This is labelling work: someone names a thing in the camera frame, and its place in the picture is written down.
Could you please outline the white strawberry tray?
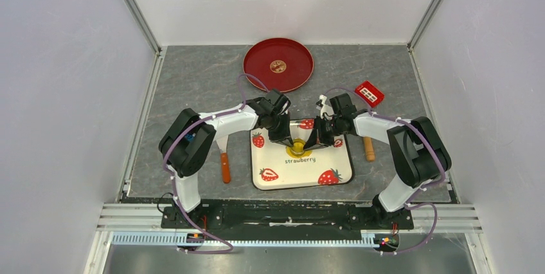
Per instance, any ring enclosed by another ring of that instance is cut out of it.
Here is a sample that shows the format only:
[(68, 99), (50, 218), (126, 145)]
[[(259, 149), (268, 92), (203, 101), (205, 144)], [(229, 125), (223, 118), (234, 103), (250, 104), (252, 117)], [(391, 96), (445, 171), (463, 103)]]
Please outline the white strawberry tray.
[[(308, 140), (313, 119), (290, 122), (293, 141)], [(333, 146), (312, 151), (304, 158), (292, 158), (286, 146), (269, 140), (268, 130), (254, 129), (251, 137), (252, 180), (260, 190), (340, 185), (353, 178), (352, 159), (344, 136), (335, 137)]]

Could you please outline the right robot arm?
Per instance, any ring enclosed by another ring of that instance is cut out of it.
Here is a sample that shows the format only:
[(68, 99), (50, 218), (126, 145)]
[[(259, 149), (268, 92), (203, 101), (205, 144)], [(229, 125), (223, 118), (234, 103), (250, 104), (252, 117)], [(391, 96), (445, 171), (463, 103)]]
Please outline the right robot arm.
[(320, 95), (316, 105), (320, 115), (314, 119), (305, 150), (330, 147), (337, 136), (345, 134), (389, 145), (396, 174), (373, 198), (371, 206), (371, 220), (380, 228), (394, 223), (397, 213), (409, 208), (417, 192), (443, 181), (452, 166), (449, 153), (427, 117), (406, 120), (358, 110), (347, 94), (333, 98)]

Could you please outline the round metal cookie cutter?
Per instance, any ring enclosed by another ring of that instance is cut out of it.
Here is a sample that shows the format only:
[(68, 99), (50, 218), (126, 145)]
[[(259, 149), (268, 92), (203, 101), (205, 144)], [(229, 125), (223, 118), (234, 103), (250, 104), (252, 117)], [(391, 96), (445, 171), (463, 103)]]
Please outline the round metal cookie cutter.
[(305, 141), (299, 138), (294, 140), (294, 145), (290, 148), (290, 153), (296, 157), (303, 156), (305, 154), (304, 150)]

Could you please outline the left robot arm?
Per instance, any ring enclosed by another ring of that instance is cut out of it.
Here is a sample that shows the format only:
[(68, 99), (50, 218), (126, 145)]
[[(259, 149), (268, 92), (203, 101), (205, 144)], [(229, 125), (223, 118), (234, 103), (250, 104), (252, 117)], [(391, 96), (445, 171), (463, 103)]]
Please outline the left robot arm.
[(272, 141), (292, 145), (289, 131), (290, 100), (272, 89), (264, 97), (243, 101), (225, 110), (197, 113), (182, 110), (158, 145), (163, 169), (173, 183), (173, 199), (179, 207), (177, 220), (187, 228), (202, 218), (199, 206), (198, 171), (204, 165), (213, 143), (231, 134), (255, 129), (272, 133)]

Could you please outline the metal spatula orange handle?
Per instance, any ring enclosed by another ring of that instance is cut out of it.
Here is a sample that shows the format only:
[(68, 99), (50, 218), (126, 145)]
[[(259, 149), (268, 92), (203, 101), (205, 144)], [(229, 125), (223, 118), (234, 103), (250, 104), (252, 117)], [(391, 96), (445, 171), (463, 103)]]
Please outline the metal spatula orange handle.
[(220, 151), (220, 166), (221, 166), (221, 173), (222, 173), (222, 181), (223, 183), (228, 184), (231, 182), (229, 158), (227, 153), (228, 136), (219, 138), (216, 142)]

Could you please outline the round red tray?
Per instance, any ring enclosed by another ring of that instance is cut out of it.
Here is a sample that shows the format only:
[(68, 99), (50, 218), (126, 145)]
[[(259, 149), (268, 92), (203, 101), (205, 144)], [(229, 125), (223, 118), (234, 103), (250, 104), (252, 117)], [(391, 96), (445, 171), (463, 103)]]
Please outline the round red tray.
[(259, 81), (249, 81), (261, 90), (295, 91), (310, 79), (313, 71), (314, 59), (308, 48), (288, 38), (258, 42), (243, 60), (243, 72), (256, 77)]

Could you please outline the yellow dough lump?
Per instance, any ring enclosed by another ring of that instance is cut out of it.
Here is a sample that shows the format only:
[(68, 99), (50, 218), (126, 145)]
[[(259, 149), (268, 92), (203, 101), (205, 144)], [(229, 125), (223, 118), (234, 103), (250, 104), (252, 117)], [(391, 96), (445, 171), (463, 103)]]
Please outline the yellow dough lump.
[(312, 154), (312, 151), (305, 150), (304, 149), (305, 144), (306, 143), (304, 140), (296, 138), (293, 141), (293, 146), (291, 147), (286, 146), (286, 152), (290, 157), (296, 158), (296, 159), (308, 157)]

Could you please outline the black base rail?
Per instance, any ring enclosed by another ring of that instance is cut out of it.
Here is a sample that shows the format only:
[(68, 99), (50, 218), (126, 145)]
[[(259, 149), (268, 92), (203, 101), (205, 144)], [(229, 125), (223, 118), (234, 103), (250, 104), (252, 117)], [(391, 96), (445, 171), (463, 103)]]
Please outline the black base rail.
[(188, 218), (174, 204), (160, 212), (163, 229), (190, 229), (196, 223), (227, 242), (356, 240), (362, 230), (414, 228), (408, 210), (378, 214), (371, 205), (345, 202), (204, 199)]

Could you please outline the wooden roller with handle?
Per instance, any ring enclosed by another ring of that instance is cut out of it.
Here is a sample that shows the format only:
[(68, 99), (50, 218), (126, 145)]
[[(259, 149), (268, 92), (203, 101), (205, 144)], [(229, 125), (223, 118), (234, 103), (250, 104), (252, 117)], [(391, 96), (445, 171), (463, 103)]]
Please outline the wooden roller with handle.
[(369, 162), (374, 162), (376, 160), (376, 154), (373, 147), (372, 139), (368, 136), (362, 138), (364, 145), (364, 153), (366, 160)]

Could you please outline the red toy block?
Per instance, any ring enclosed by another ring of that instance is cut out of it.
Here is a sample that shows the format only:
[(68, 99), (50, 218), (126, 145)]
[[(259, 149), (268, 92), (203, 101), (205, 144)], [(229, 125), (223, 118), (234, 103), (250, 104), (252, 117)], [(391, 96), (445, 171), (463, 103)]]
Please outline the red toy block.
[(372, 109), (385, 99), (385, 94), (375, 87), (369, 80), (359, 84), (354, 93), (361, 97)]

